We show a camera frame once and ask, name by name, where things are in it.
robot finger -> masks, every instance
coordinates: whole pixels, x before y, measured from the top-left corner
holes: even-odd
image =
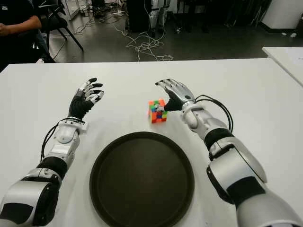
[[[160,86],[161,88],[163,88],[164,90],[167,90],[168,86],[163,83],[163,80],[159,81],[156,83],[157,86]]]
[[[96,82],[97,81],[97,78],[91,78],[91,79],[88,79],[86,80],[79,88],[79,91],[85,91],[86,88],[93,82]]]
[[[86,87],[86,91],[88,91],[88,90],[90,90],[90,89],[92,89],[92,88],[96,88],[96,87],[102,87],[103,86],[103,84],[98,84],[98,83],[96,83],[96,84],[90,84],[90,85],[88,85],[87,87]]]
[[[85,92],[85,98],[88,98],[90,95],[98,94],[100,92],[101,92],[100,90],[89,90],[89,91]]]
[[[90,101],[93,104],[96,104],[96,102],[98,102],[102,99],[103,95],[104,95],[104,91],[100,91],[98,94],[91,95],[92,98],[90,99]]]
[[[167,79],[169,80],[173,85],[178,86],[178,82],[175,81],[174,79]]]
[[[169,81],[169,79],[164,79],[163,83],[166,84],[168,87],[172,87],[172,82]]]

colorful cube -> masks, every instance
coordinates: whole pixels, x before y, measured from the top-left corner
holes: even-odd
[[[167,111],[157,111],[159,106],[165,106],[164,100],[161,98],[156,101],[148,102],[148,117],[151,123],[165,122],[167,119]]]

white tabletop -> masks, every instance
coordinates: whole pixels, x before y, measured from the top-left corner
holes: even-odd
[[[192,164],[194,197],[177,227],[236,226],[235,207],[217,196],[205,173],[208,151],[180,113],[169,113],[166,123],[151,125],[147,120],[148,101],[167,100],[154,85],[163,78],[183,82],[196,96],[208,94],[222,101],[233,115],[234,135],[263,165],[269,188],[303,218],[303,89],[271,59],[8,66],[0,74],[0,198],[35,168],[45,134],[66,116],[75,89],[92,77],[104,83],[105,95],[84,118],[89,131],[80,137],[55,219],[48,226],[107,227],[90,201],[90,171],[108,143],[134,131],[171,138]],[[226,120],[218,107],[206,107]]]
[[[263,47],[262,50],[303,87],[303,47]]]

black rubber joint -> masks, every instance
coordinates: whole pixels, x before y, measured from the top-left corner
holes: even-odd
[[[204,139],[204,143],[209,150],[210,147],[217,142],[220,139],[226,138],[226,137],[234,137],[232,133],[228,129],[224,128],[218,128],[211,130]]]
[[[67,172],[67,164],[61,158],[58,157],[46,157],[37,166],[37,168],[48,168],[55,171],[63,180]]]

black chair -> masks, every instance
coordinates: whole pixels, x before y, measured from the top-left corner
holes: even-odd
[[[51,31],[57,30],[64,37],[64,39],[67,40],[64,33],[60,30],[60,28],[64,28],[70,37],[76,42],[79,48],[84,51],[81,44],[68,29],[67,21],[58,14],[63,13],[65,15],[64,5],[62,2],[60,0],[44,0],[42,4],[40,3],[41,1],[39,0],[34,1],[35,8],[40,15],[40,21],[42,24],[41,31],[46,33],[47,47],[49,47],[49,37]]]

